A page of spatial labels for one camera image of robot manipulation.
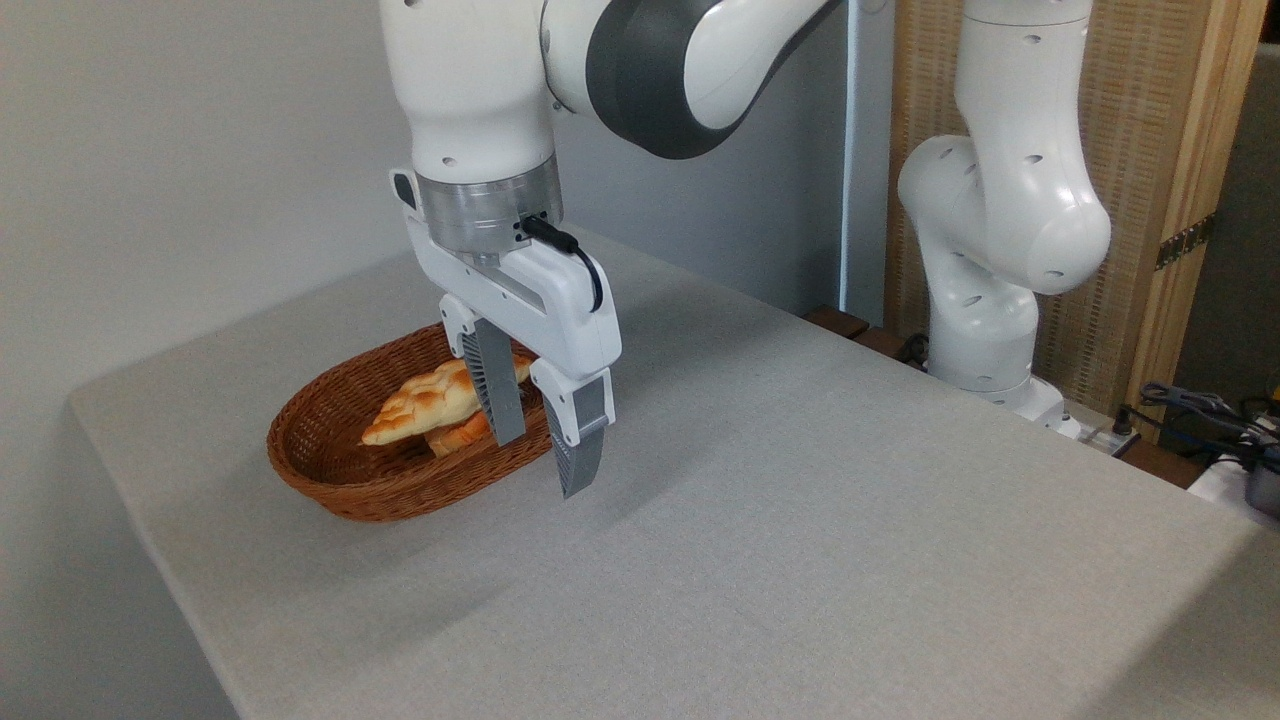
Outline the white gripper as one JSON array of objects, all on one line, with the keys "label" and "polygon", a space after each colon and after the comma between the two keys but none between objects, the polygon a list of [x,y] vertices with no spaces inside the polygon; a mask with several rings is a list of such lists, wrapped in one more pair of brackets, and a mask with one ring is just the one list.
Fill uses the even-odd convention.
[{"label": "white gripper", "polygon": [[608,369],[621,355],[605,274],[596,307],[589,269],[539,242],[502,254],[494,266],[435,243],[424,222],[404,214],[420,265],[445,295],[440,313],[451,351],[465,361],[498,445],[525,430],[511,338],[540,356],[532,383],[544,396],[559,483],[566,498],[589,487],[614,423]]}]

